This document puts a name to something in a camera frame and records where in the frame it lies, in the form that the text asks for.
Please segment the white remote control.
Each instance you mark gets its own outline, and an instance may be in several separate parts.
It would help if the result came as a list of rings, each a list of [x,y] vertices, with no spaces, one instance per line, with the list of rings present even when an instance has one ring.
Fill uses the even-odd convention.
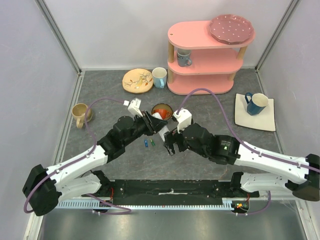
[[[155,112],[152,114],[153,117],[157,118],[157,119],[160,119],[160,120],[163,120],[161,115],[158,113],[158,112]],[[164,126],[159,132],[158,134],[160,135],[161,139],[163,142],[165,142],[165,133],[169,132],[169,129],[166,126]]]

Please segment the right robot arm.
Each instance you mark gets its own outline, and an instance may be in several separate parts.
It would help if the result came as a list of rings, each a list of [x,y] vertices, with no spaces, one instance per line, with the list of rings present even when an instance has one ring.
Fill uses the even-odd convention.
[[[184,130],[172,131],[164,127],[159,132],[164,146],[172,156],[190,150],[218,165],[236,165],[261,170],[262,173],[236,173],[229,184],[235,197],[245,192],[291,191],[292,195],[306,201],[320,200],[320,157],[309,154],[296,157],[272,152],[242,142],[234,136],[213,135],[206,128],[193,123]]]

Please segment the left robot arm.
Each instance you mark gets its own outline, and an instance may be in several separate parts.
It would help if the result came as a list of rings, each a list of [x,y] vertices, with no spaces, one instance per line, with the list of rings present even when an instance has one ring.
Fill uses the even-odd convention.
[[[77,156],[44,168],[34,166],[25,181],[22,192],[26,197],[23,206],[25,213],[44,216],[51,212],[59,202],[89,193],[99,197],[106,196],[110,185],[103,178],[91,174],[85,178],[79,176],[93,168],[107,164],[123,153],[125,148],[143,135],[153,136],[162,130],[168,122],[144,111],[141,116],[122,116],[113,128],[88,150]]]

